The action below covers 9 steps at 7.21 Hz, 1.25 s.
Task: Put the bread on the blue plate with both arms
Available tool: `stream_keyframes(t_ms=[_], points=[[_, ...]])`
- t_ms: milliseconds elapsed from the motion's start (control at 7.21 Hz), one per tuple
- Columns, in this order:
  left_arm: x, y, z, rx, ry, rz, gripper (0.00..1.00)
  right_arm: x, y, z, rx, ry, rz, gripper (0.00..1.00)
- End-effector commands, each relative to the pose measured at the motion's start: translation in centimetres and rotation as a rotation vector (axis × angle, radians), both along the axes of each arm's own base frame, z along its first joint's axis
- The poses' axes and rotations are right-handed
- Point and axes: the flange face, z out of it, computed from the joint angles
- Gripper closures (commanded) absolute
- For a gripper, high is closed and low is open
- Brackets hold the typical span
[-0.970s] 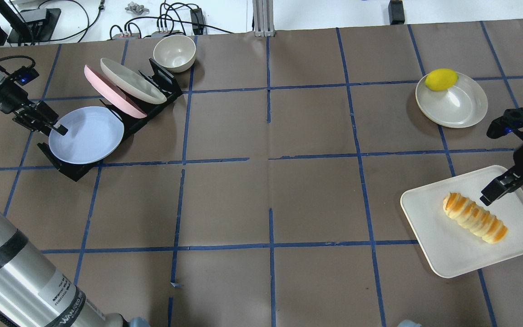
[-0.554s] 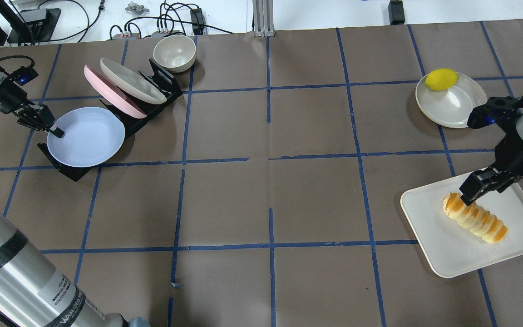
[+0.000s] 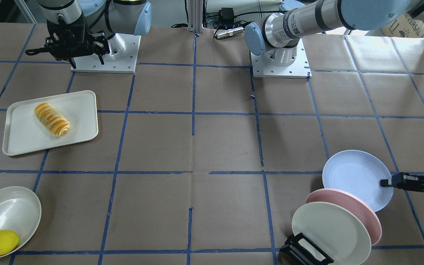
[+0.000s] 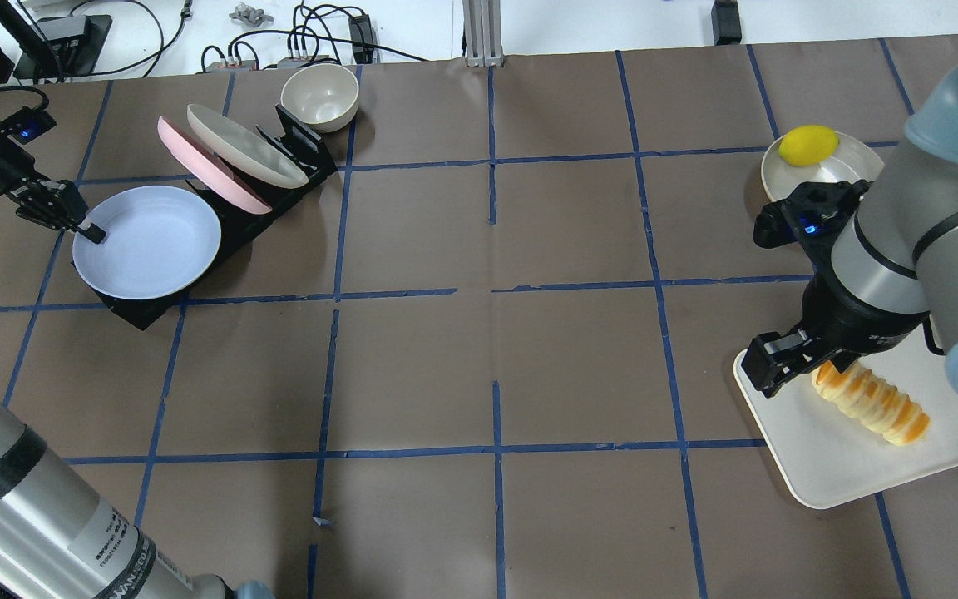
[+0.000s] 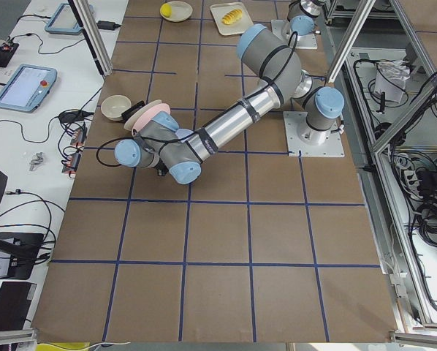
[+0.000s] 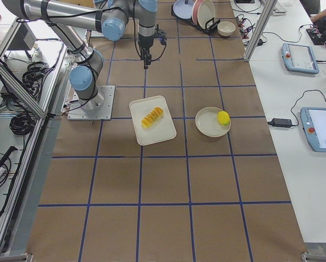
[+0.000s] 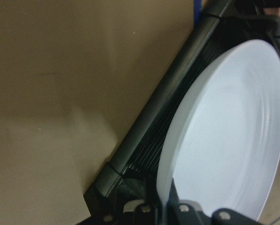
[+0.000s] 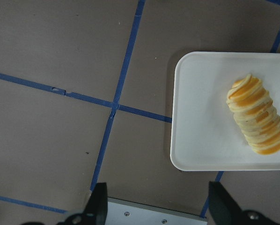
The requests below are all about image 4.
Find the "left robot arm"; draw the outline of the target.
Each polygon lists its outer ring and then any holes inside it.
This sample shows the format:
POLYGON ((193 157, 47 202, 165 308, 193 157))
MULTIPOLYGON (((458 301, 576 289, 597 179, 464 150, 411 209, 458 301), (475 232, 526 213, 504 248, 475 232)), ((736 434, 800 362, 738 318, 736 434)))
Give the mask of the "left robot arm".
MULTIPOLYGON (((24 220, 101 244, 70 181, 50 181, 22 149, 53 125, 48 102, 0 119, 0 196, 24 220)), ((270 598, 258 581, 190 577, 0 404, 0 597, 270 598)))

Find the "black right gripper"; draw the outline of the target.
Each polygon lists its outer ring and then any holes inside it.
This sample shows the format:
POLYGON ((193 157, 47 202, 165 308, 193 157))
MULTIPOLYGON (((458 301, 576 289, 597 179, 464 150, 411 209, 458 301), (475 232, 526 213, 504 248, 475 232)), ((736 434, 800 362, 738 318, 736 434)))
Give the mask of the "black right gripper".
POLYGON ((765 398, 774 398, 784 384, 839 355, 866 355, 867 332, 854 319, 836 315, 803 317, 791 329, 758 334, 742 360, 749 383, 765 398))

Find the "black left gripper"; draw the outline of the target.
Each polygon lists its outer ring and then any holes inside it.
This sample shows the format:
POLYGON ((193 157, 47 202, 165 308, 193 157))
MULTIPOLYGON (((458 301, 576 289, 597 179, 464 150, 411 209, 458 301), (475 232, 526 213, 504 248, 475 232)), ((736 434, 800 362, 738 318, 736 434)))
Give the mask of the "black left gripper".
POLYGON ((0 197, 17 205, 17 215, 49 229, 73 229, 91 243, 101 244, 105 230, 87 219, 88 207, 76 183, 51 181, 34 168, 26 152, 0 152, 0 197))

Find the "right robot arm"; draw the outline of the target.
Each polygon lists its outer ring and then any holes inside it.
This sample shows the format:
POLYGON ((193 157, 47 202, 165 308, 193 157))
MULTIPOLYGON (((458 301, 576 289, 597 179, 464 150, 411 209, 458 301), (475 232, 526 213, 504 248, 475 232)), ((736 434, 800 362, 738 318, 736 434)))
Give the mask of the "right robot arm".
POLYGON ((873 182, 805 182, 761 209, 757 246, 798 243, 815 269, 801 321, 746 349, 764 397, 826 361, 847 370, 892 349, 924 322, 958 393, 958 66, 904 132, 873 182))

